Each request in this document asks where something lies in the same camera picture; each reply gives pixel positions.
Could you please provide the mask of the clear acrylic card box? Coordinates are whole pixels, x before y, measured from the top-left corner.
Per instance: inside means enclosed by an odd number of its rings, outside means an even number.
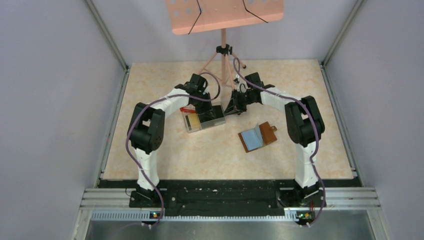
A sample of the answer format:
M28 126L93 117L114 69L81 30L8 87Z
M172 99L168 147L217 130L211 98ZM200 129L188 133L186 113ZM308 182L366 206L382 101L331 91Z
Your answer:
M181 107L179 110L188 133L198 132L226 123L224 111L220 104L212 105L211 110L204 114L197 113L192 105Z

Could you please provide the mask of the brown leather card holder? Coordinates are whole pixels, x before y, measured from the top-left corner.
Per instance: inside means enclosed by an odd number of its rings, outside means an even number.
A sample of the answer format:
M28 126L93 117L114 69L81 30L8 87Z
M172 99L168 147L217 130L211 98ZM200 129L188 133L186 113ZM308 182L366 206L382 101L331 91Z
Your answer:
M238 133L243 149L246 153L258 150L277 141L275 132L278 129L268 121L257 124L254 128Z

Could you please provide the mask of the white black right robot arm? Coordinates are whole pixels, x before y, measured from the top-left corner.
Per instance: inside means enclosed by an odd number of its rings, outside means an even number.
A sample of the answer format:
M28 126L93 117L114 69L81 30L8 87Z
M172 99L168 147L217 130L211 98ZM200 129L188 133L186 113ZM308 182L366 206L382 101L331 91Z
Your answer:
M231 92L224 113L240 115L247 111L248 105L255 103L284 113L287 132L295 144L297 156L293 200L299 206L307 206L321 186L315 162L325 124L316 99L311 95L289 95L272 84L265 85L257 72L249 74L245 80L247 88Z

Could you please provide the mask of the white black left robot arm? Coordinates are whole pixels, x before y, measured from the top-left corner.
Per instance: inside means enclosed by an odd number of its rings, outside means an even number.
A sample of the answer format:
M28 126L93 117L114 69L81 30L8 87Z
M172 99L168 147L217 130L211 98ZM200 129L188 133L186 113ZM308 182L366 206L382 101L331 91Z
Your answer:
M214 97L208 90L208 81L204 74L192 74L189 81L176 85L168 94L150 103L139 102L134 107L125 140L125 148L135 154L130 157L138 166L136 189L141 200L149 207L160 202L157 188L157 153L164 140L165 121L180 108L192 105L200 122L208 122L216 117L212 102L221 94L221 85L217 85Z

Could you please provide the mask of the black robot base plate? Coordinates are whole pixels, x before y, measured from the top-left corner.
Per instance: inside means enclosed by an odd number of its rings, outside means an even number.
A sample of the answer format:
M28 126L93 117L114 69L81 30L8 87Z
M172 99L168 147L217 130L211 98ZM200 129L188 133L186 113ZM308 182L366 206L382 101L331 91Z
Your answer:
M150 194L137 191L135 180L101 180L99 189L123 189L130 208L150 209L149 218L280 217L288 208L319 210L329 204L331 189L361 187L357 178L324 180L324 187L306 198L295 182L273 180L163 180Z

